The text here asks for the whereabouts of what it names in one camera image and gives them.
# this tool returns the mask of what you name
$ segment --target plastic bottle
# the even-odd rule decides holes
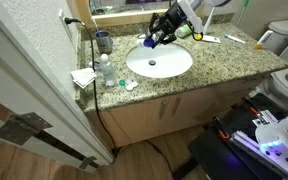
[[[109,60],[107,54],[101,56],[101,71],[103,73],[104,81],[106,86],[114,86],[116,81],[115,70],[112,62]]]
[[[188,25],[184,25],[184,26],[179,27],[178,29],[176,29],[175,35],[176,35],[177,37],[182,38],[182,37],[187,36],[187,35],[190,34],[191,32],[192,32],[192,31],[191,31],[190,27],[188,27]]]

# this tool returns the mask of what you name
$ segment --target toilet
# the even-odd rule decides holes
[[[288,64],[288,20],[272,22],[268,27],[274,33],[263,46],[280,56]],[[288,110],[288,69],[273,72],[249,96],[253,97],[257,93],[264,94],[281,108]]]

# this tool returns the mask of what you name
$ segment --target wooden cabinet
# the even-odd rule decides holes
[[[242,79],[101,112],[117,147],[223,116],[265,76]]]
[[[107,111],[101,116],[118,147],[158,135],[169,97]]]

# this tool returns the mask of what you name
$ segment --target cup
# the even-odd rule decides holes
[[[101,53],[108,54],[112,52],[113,41],[110,37],[110,33],[106,31],[98,31],[96,32],[95,37],[98,50]]]

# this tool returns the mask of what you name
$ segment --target sink drain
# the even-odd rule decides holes
[[[150,61],[148,62],[148,64],[151,65],[151,66],[154,66],[154,65],[156,64],[156,61],[150,60]]]

